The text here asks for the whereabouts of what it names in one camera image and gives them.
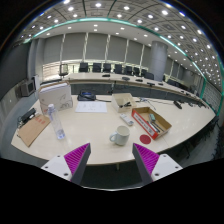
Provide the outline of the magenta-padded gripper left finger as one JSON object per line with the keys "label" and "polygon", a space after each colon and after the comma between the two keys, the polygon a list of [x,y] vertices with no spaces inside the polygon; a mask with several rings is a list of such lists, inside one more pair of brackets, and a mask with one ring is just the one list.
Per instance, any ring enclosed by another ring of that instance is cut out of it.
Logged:
{"label": "magenta-padded gripper left finger", "polygon": [[79,185],[90,154],[91,145],[87,143],[65,155],[55,156],[44,164],[42,169]]}

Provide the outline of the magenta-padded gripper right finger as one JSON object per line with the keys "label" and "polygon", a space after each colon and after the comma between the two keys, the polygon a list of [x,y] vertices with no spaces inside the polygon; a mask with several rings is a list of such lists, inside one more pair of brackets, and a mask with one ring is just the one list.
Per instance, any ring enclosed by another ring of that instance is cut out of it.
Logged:
{"label": "magenta-padded gripper right finger", "polygon": [[144,185],[182,169],[168,154],[157,154],[137,143],[133,144],[132,153]]}

